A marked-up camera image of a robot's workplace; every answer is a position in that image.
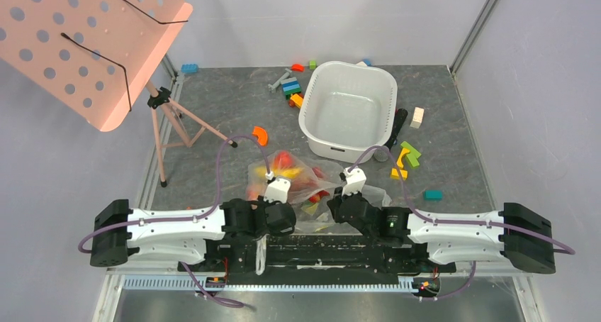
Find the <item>toy in plastic bag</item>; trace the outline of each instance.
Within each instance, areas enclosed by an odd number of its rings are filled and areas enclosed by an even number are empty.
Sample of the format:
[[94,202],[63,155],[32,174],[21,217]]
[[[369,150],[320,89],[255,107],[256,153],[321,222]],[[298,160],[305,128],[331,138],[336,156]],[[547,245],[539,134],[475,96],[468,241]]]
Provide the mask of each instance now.
[[[349,224],[336,224],[326,205],[337,187],[342,166],[327,160],[299,158],[285,150],[269,156],[269,166],[276,176],[291,181],[288,203],[296,213],[296,233],[358,233]],[[248,167],[247,198],[255,200],[265,192],[266,168],[263,160]],[[361,192],[375,206],[388,206],[391,198],[377,187],[364,186]]]

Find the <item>tripod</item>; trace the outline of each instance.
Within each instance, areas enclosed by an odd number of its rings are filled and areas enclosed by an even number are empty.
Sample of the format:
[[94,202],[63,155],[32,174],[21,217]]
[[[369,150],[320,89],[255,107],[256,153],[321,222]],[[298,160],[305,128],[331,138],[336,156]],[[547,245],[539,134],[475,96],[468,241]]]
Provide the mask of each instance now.
[[[216,136],[222,138],[223,140],[227,140],[228,137],[223,135],[220,131],[214,129],[205,121],[202,121],[198,116],[194,115],[188,109],[185,109],[181,104],[178,104],[177,102],[175,102],[175,100],[171,99],[169,97],[169,95],[171,95],[171,92],[168,89],[165,89],[164,87],[157,89],[150,80],[148,81],[148,83],[146,83],[145,88],[150,92],[150,99],[148,99],[147,104],[152,112],[152,125],[155,129],[155,145],[157,146],[157,159],[159,161],[159,171],[161,172],[161,187],[167,187],[165,167],[163,165],[163,148],[176,146],[186,146],[188,148],[192,147],[196,140],[198,140],[198,137],[201,136],[201,134],[206,129],[208,129],[211,133],[215,134]],[[159,133],[159,119],[157,118],[157,108],[161,108],[167,120],[169,120],[169,122],[173,125],[173,128],[181,138],[180,143],[167,143],[166,145],[163,145],[161,143],[161,137]],[[188,133],[180,124],[180,121],[178,121],[175,118],[175,116],[181,118],[182,113],[186,114],[192,120],[198,122],[202,126],[202,128],[192,139],[190,139]],[[230,145],[234,148],[238,146],[238,144],[234,141],[230,141]]]

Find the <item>green toy block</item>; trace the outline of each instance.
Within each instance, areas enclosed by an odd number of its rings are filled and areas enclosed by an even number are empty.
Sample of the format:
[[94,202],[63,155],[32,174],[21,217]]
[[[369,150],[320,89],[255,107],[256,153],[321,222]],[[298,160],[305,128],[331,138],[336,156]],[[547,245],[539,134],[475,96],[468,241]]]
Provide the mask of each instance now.
[[302,93],[301,88],[300,87],[296,87],[294,89],[289,89],[286,90],[283,94],[284,95],[290,95],[290,94],[296,94],[296,93]]
[[426,200],[442,200],[442,191],[427,190],[424,191],[424,199]]
[[422,156],[422,153],[420,153],[420,151],[416,150],[407,141],[401,142],[400,145],[403,146],[404,148],[407,148],[410,151],[409,154],[413,155],[415,157],[415,159],[419,159]]
[[405,156],[405,159],[409,162],[409,166],[411,166],[412,169],[416,169],[420,166],[420,162],[417,161],[417,158],[411,152]]

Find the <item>orange toy block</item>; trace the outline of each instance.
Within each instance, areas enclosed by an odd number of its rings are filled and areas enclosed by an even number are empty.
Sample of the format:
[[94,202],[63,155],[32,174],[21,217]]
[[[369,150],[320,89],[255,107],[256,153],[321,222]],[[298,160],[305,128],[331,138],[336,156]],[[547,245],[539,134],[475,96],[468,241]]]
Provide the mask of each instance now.
[[305,67],[303,67],[302,65],[292,65],[292,67],[290,67],[291,70],[293,70],[294,72],[304,72],[305,71]]
[[255,126],[254,129],[252,130],[252,135],[257,138],[257,140],[259,141],[259,145],[261,146],[267,146],[267,131],[264,130],[263,128],[259,127],[259,126]]
[[297,108],[300,108],[303,105],[303,98],[299,94],[290,96],[290,101],[294,102]]
[[[396,160],[396,165],[398,166],[398,168],[400,168],[400,175],[401,177],[403,177],[403,180],[407,180],[407,176],[409,175],[409,172],[404,170],[405,167],[403,166],[403,157],[405,157],[410,152],[411,150],[409,148],[403,148],[402,150],[400,150],[400,155]],[[391,178],[398,180],[398,172],[396,172],[395,168],[391,170]]]

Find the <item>black handle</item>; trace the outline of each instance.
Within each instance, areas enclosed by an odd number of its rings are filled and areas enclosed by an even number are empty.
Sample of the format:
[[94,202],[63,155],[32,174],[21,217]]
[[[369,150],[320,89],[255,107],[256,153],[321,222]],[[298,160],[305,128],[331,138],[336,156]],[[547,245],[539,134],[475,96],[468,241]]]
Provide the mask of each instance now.
[[396,140],[396,138],[400,132],[400,128],[403,127],[403,124],[405,123],[405,119],[407,119],[407,115],[409,115],[409,112],[407,112],[407,109],[401,108],[396,111],[391,137],[384,144],[388,149],[391,149],[393,147],[394,140]]

